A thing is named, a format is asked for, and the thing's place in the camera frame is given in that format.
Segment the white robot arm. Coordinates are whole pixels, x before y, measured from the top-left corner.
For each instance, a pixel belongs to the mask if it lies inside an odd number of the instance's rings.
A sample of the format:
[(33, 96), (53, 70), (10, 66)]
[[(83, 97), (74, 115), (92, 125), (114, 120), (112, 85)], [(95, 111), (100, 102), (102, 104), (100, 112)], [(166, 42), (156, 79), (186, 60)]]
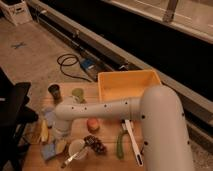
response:
[(77, 104), (71, 98), (55, 108), (54, 136), (62, 138), (79, 118), (130, 119), (141, 122), (147, 171), (195, 171), (180, 98), (165, 85), (151, 86), (140, 97)]

